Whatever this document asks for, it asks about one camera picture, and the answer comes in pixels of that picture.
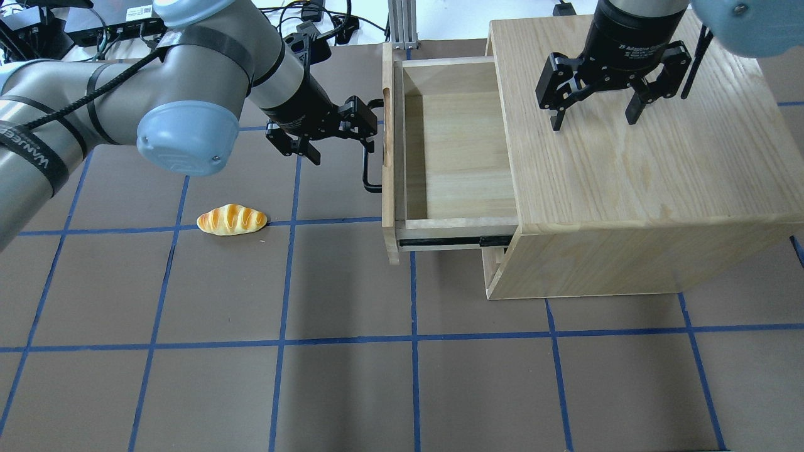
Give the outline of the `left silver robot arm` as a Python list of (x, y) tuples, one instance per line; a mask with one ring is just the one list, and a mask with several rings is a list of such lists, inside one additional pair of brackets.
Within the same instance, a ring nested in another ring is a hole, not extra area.
[(135, 145), (188, 176), (221, 171), (250, 100), (286, 156), (318, 165), (313, 141), (360, 141), (373, 152), (382, 99), (336, 105), (310, 72), (313, 36), (293, 51), (251, 1), (155, 1), (168, 28), (135, 63), (30, 60), (2, 67), (2, 246), (100, 145)]

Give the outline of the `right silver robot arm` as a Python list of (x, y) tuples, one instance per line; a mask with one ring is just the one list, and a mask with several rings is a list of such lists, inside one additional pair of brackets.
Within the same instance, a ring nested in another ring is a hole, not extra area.
[(592, 94), (632, 89), (629, 124), (660, 98), (687, 98), (713, 40), (746, 58), (802, 44), (801, 1), (599, 1), (584, 49), (551, 53), (535, 87), (559, 131), (566, 111)]

